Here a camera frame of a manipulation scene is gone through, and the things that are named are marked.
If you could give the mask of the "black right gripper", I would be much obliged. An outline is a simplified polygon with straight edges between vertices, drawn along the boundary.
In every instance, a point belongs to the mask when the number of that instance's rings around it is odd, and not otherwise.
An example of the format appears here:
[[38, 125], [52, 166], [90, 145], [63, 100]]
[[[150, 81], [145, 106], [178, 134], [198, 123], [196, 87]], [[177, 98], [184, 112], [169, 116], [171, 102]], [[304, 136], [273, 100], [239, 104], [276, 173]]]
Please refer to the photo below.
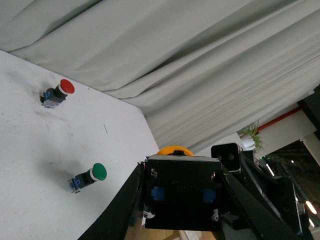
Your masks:
[[309, 215], [305, 204], [297, 200], [292, 179], [273, 176], [252, 151], [240, 152], [239, 162], [244, 187], [294, 234], [309, 237]]

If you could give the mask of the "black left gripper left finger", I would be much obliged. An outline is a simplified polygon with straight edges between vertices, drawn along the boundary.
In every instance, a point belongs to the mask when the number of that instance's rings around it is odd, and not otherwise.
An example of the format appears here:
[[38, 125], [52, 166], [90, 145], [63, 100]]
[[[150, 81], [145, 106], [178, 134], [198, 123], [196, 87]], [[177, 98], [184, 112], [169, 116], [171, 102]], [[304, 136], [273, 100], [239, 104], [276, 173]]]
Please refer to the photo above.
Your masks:
[[138, 163], [113, 200], [80, 240], [139, 240], [143, 221], [144, 164]]

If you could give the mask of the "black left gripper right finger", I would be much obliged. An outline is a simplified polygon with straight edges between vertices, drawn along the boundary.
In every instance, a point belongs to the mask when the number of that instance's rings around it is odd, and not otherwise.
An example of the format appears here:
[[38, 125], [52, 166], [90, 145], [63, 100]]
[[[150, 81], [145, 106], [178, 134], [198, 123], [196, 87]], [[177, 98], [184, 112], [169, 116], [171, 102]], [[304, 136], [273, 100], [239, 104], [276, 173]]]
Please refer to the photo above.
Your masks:
[[226, 168], [214, 171], [213, 179], [221, 184], [217, 227], [213, 235], [219, 240], [248, 231], [249, 240], [302, 240], [293, 231], [266, 209], [243, 185], [242, 174], [232, 174]]

